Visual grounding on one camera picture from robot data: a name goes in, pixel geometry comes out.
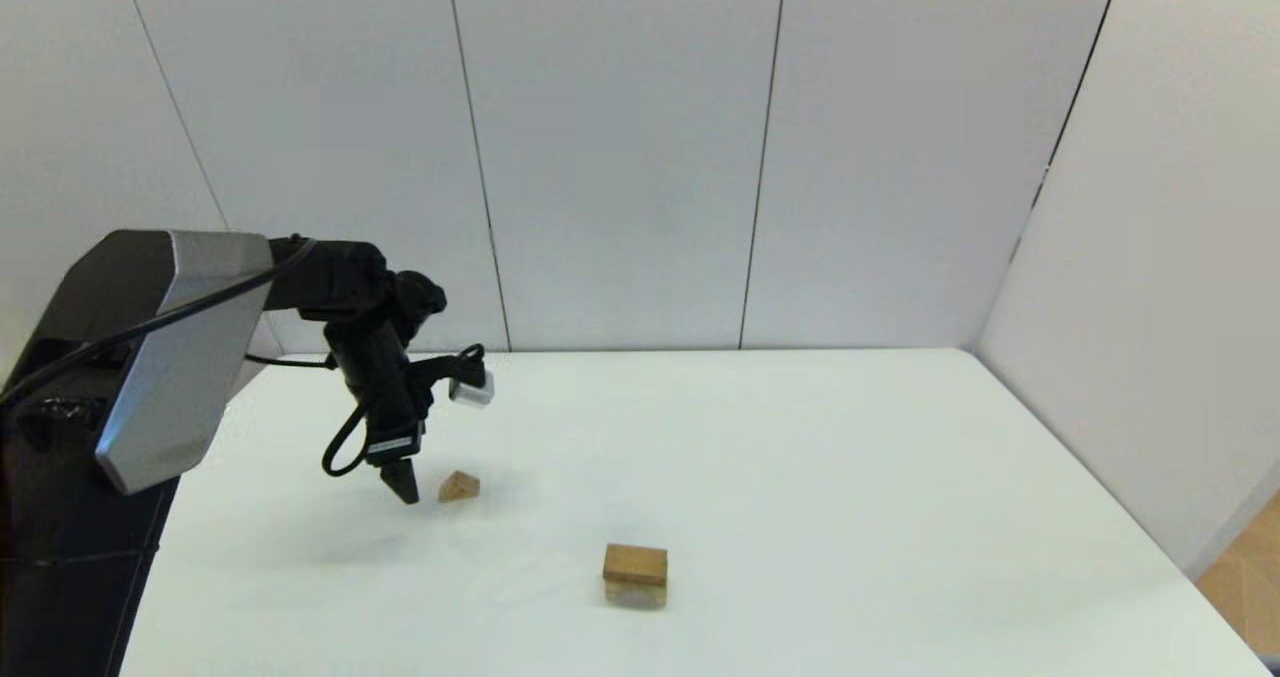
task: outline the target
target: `table surface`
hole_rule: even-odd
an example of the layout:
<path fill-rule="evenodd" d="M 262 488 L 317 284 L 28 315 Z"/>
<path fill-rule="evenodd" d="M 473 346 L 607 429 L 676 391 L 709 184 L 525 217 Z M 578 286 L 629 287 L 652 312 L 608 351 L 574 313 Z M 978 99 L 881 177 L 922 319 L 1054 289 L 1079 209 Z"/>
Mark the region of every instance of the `table surface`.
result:
<path fill-rule="evenodd" d="M 338 375 L 257 378 L 183 477 L 123 674 L 1266 673 L 969 354 L 489 362 L 488 410 L 435 404 L 412 507 L 320 471 Z M 480 497 L 436 503 L 454 468 Z M 608 543 L 669 552 L 667 608 L 605 603 Z"/>

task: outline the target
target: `small wooden block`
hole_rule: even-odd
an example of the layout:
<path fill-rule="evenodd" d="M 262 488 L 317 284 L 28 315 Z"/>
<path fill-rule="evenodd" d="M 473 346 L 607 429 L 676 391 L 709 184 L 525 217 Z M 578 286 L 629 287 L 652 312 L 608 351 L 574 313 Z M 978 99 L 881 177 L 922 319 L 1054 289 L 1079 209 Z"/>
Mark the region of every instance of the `small wooden block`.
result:
<path fill-rule="evenodd" d="M 617 601 L 628 593 L 667 604 L 667 550 L 608 545 L 604 550 L 604 599 Z"/>
<path fill-rule="evenodd" d="M 480 480 L 466 472 L 453 472 L 440 482 L 439 500 L 471 499 L 480 494 Z"/>

